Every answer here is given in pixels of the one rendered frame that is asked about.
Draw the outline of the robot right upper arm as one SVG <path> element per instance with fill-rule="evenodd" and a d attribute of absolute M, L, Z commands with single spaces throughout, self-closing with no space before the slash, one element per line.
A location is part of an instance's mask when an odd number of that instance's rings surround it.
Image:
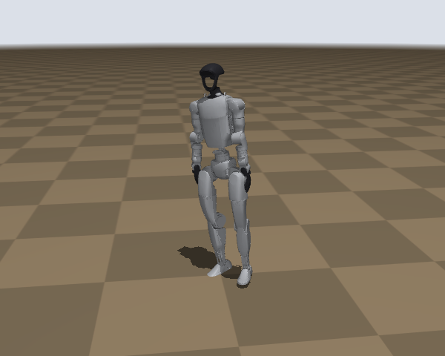
<path fill-rule="evenodd" d="M 189 105 L 189 110 L 191 112 L 191 121 L 192 125 L 194 127 L 194 131 L 190 134 L 190 140 L 195 143 L 201 143 L 204 140 L 204 137 L 202 135 L 202 128 L 200 124 L 200 118 L 199 118 L 199 112 L 198 112 L 198 101 L 193 101 Z"/>

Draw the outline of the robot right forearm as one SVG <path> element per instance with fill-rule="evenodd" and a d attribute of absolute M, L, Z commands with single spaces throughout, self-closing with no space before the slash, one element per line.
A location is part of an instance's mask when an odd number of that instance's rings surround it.
<path fill-rule="evenodd" d="M 198 165 L 201 169 L 201 161 L 202 161 L 202 144 L 195 143 L 191 141 L 192 148 L 192 169 L 194 170 L 194 166 Z"/>

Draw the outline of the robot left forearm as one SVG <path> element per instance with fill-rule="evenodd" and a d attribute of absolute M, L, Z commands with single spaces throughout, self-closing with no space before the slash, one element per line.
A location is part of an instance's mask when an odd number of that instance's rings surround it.
<path fill-rule="evenodd" d="M 240 141 L 242 144 L 239 144 L 238 146 L 236 146 L 238 165 L 239 165 L 240 169 L 246 168 L 247 173 L 248 173 L 251 166 L 248 163 L 248 154 L 247 154 L 248 145 L 247 145 L 247 141 L 246 141 L 246 137 L 245 137 L 244 133 L 241 133 Z"/>

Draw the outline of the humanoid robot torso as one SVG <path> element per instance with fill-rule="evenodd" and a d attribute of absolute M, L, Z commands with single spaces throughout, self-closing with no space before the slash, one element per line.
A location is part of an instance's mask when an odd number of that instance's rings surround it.
<path fill-rule="evenodd" d="M 233 145 L 231 134 L 235 132 L 232 112 L 228 109 L 227 98 L 232 96 L 216 93 L 218 97 L 209 99 L 205 96 L 198 101 L 202 135 L 209 148 L 219 148 L 213 151 L 215 159 L 211 160 L 211 169 L 214 177 L 219 179 L 228 179 L 230 168 L 236 166 L 236 159 L 230 157 L 229 151 L 225 149 Z M 222 96 L 220 96 L 222 95 Z"/>

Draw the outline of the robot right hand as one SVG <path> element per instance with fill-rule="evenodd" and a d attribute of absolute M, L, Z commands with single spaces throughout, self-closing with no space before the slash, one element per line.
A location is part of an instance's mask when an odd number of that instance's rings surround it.
<path fill-rule="evenodd" d="M 195 165 L 194 170 L 192 170 L 192 172 L 194 173 L 194 178 L 195 178 L 195 181 L 197 184 L 198 184 L 198 175 L 199 175 L 200 171 L 201 171 L 201 169 L 198 165 Z"/>

